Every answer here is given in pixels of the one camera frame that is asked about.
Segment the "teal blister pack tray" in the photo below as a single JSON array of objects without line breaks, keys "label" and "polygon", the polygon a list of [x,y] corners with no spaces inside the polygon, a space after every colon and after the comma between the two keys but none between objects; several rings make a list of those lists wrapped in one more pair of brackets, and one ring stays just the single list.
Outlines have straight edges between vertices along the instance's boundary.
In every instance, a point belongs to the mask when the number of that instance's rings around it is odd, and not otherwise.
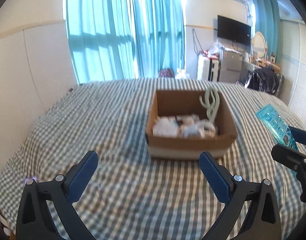
[{"label": "teal blister pack tray", "polygon": [[298,150],[289,126],[272,105],[267,105],[257,111],[256,116],[269,129],[277,143]]}]

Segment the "pale green clothes hanger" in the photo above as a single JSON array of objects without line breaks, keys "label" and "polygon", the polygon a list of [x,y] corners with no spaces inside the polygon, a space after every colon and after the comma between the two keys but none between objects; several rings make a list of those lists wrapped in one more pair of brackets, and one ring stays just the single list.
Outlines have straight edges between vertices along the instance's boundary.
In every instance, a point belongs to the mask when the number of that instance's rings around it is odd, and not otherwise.
[{"label": "pale green clothes hanger", "polygon": [[205,91],[204,96],[199,96],[201,106],[206,110],[206,117],[211,123],[215,123],[215,119],[220,106],[219,93],[213,87]]}]

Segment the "black jacket on chair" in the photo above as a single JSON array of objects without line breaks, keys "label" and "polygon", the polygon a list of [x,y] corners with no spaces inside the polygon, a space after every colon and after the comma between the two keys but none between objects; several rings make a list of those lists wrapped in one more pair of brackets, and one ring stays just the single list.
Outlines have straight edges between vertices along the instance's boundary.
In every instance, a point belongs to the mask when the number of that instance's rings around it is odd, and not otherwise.
[{"label": "black jacket on chair", "polygon": [[249,72],[244,87],[279,97],[284,81],[285,77],[273,67],[257,68]]}]

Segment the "white louvred wardrobe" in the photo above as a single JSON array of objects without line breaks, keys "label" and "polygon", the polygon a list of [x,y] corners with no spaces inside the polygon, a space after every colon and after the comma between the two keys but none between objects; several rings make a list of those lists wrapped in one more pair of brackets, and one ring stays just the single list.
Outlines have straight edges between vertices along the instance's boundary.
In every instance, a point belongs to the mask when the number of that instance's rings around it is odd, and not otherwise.
[{"label": "white louvred wardrobe", "polygon": [[281,73],[285,77],[280,99],[306,128],[306,25],[281,21]]}]

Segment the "oval vanity mirror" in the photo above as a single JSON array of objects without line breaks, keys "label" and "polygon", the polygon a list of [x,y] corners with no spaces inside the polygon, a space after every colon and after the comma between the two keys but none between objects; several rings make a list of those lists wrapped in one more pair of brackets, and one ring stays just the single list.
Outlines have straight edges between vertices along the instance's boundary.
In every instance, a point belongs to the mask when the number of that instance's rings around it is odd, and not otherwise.
[{"label": "oval vanity mirror", "polygon": [[267,42],[260,31],[257,31],[251,39],[251,52],[255,59],[264,59],[266,57]]}]

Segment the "silver mini fridge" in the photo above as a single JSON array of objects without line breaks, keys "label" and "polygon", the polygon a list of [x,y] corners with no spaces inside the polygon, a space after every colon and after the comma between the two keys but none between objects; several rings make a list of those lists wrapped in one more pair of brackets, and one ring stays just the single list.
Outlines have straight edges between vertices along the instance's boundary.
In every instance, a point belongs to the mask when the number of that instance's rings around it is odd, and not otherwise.
[{"label": "silver mini fridge", "polygon": [[231,49],[220,50],[219,58],[219,82],[236,83],[240,78],[242,67],[242,55]]}]

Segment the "white suitcase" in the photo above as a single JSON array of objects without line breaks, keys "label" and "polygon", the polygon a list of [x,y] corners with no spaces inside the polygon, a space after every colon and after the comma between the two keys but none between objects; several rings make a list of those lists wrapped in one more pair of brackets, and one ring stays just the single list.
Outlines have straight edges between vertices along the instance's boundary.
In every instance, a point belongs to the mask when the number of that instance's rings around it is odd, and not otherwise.
[{"label": "white suitcase", "polygon": [[217,82],[218,75],[219,61],[200,54],[197,62],[197,79]]}]

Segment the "teal side curtain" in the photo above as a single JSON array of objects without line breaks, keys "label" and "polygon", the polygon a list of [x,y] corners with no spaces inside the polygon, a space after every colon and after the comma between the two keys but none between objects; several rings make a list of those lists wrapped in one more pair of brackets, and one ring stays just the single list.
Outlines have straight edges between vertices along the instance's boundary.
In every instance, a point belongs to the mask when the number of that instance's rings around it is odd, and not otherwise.
[{"label": "teal side curtain", "polygon": [[261,32],[267,42],[267,54],[280,63],[282,56],[281,20],[277,0],[252,0],[255,6],[255,31]]}]

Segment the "brown cardboard box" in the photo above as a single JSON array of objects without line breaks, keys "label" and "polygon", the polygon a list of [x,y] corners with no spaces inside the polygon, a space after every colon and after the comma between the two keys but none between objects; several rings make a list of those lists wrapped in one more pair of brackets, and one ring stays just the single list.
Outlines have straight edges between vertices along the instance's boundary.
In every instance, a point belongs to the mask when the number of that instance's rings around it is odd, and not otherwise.
[{"label": "brown cardboard box", "polygon": [[152,158],[197,160],[204,151],[221,158],[237,129],[225,97],[214,88],[157,90],[145,138]]}]

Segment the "clear plastic bag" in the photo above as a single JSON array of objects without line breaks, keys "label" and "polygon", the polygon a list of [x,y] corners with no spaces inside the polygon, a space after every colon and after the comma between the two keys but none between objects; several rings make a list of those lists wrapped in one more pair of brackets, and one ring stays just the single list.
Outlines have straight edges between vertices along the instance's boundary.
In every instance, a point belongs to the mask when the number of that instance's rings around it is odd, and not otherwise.
[{"label": "clear plastic bag", "polygon": [[185,69],[177,69],[177,73],[175,75],[176,79],[189,79],[190,75],[186,73]]}]

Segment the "dark red patterned bag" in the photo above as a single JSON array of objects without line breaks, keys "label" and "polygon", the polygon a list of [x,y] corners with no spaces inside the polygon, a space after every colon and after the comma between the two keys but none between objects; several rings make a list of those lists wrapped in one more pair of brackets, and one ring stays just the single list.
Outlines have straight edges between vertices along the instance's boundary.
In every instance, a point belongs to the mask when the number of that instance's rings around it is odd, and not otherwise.
[{"label": "dark red patterned bag", "polygon": [[163,77],[174,78],[175,75],[174,75],[174,71],[171,68],[165,68],[158,72],[158,77],[159,78],[163,78]]}]

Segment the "teal window curtain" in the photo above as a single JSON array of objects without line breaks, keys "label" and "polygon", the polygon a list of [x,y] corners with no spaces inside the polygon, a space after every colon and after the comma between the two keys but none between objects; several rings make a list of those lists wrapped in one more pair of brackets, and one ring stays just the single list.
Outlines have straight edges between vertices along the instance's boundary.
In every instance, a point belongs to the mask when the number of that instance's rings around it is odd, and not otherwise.
[{"label": "teal window curtain", "polygon": [[79,83],[184,68],[181,0],[65,0],[65,13]]}]

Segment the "black wall television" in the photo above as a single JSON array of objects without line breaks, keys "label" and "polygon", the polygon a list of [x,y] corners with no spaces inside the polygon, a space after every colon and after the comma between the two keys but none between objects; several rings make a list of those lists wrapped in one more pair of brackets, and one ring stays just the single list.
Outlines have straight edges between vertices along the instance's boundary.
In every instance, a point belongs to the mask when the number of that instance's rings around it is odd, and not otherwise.
[{"label": "black wall television", "polygon": [[250,46],[251,26],[231,18],[218,15],[218,38]]}]

